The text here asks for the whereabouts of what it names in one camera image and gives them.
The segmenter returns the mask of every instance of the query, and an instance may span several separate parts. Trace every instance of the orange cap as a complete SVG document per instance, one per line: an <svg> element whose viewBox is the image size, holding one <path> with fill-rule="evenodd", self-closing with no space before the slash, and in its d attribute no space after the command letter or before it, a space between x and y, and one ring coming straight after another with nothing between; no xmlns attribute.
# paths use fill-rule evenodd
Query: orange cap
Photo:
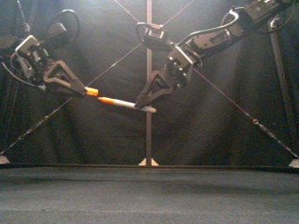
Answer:
<svg viewBox="0 0 299 224"><path fill-rule="evenodd" d="M88 91L86 92L88 95L98 96L98 90L97 89L94 89L92 87L85 87L85 89Z"/></svg>

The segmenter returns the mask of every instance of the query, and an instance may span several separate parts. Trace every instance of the black fabric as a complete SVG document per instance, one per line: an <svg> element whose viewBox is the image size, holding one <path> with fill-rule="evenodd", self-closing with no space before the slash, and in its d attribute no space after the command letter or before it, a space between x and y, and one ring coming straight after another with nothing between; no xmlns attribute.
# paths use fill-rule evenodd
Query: black fabric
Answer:
<svg viewBox="0 0 299 224"><path fill-rule="evenodd" d="M0 170L1 223L296 223L295 174L92 167Z"/></svg>
<svg viewBox="0 0 299 224"><path fill-rule="evenodd" d="M145 0L118 2L144 22ZM153 1L153 22L164 24L188 2ZM191 32L220 25L229 7L248 2L195 1L165 25L172 41L177 43ZM29 5L24 7L26 16ZM52 57L64 60L85 85L92 82L89 86L98 89L100 96L133 102L145 84L145 48L138 46L116 66L112 65L138 45L136 20L113 1L40 1L33 24L37 38L62 9L77 12L81 29L76 43L50 51ZM299 71L296 21L293 17L280 33L283 52L287 53L287 48L293 53L287 54L292 57L287 60L287 74L293 82L293 112L297 112ZM153 69L161 68L165 56L165 53L153 52ZM289 145L268 36L249 35L205 59L199 71ZM1 74L1 98L5 98L8 78L6 73ZM20 86L12 112L13 126L2 149L66 99ZM152 153L160 165L289 164L289 153L195 72L188 86L178 89L168 101L158 101L153 106L157 113L153 114ZM2 111L9 109L4 103L1 107ZM92 97L72 99L5 155L14 162L136 165L145 157L145 113L104 105Z"/></svg>

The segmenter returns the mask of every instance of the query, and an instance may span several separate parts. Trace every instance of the metal pole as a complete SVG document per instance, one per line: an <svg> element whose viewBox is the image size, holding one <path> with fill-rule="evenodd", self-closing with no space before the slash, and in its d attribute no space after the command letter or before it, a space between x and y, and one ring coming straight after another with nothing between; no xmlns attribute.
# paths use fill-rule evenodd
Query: metal pole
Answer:
<svg viewBox="0 0 299 224"><path fill-rule="evenodd" d="M152 23L152 0L146 0L146 23ZM152 72L152 51L146 49L146 79ZM145 166L152 165L152 113L145 113Z"/></svg>
<svg viewBox="0 0 299 224"><path fill-rule="evenodd" d="M292 104L291 104L289 95L288 95L285 70L284 70L284 65L281 60L281 53L280 53L276 33L269 34L269 38L271 38L273 55L275 55L275 67L276 67L277 79L280 83L280 90L281 90L281 96L283 96L283 102L284 102L284 114L285 114L285 121L288 126L289 140L292 145L291 147L293 148L295 151L297 151L299 140L297 140L297 131L295 127L295 115L292 112Z"/></svg>

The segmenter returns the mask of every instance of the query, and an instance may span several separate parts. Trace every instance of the black curtain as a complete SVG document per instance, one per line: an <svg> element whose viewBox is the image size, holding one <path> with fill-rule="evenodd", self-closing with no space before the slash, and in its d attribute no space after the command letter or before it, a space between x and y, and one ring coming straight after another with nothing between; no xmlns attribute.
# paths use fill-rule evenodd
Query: black curtain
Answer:
<svg viewBox="0 0 299 224"><path fill-rule="evenodd" d="M165 28L174 43L191 32L219 26L231 6L249 1L195 0L173 17L189 2L153 1L153 23L169 21ZM32 1L21 3L28 17ZM9 11L14 11L14 4L4 1L4 6L1 26L6 27L13 21ZM36 38L64 9L74 10L78 15L80 35L76 43L49 50L50 56L68 64L81 82L98 89L100 96L133 102L145 84L145 47L137 47L134 32L136 22L145 21L145 0L41 0L33 23ZM18 23L16 19L14 29L20 30L20 26L20 19ZM295 12L279 32L279 43L296 121L297 30ZM165 56L162 52L153 52L153 70L161 68ZM245 110L291 145L269 37L251 34L205 59L197 71L240 108L192 72L188 86L153 105L157 109L153 114L153 160L158 165L288 165L291 154L241 111ZM145 157L144 112L105 105L93 97L70 99L61 107L68 97L20 84L12 87L9 82L9 75L1 68L1 125L9 127L2 131L2 150L58 109L41 127L6 151L12 162L94 165L137 165L141 162ZM16 95L13 107L9 106L12 93Z"/></svg>

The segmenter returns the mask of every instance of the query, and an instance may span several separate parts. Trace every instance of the dark floor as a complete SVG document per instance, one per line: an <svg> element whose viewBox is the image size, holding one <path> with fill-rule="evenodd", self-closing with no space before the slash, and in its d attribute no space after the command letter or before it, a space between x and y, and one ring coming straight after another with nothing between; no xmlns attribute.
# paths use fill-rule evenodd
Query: dark floor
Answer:
<svg viewBox="0 0 299 224"><path fill-rule="evenodd" d="M299 175L225 169L0 169L0 223L299 223Z"/></svg>

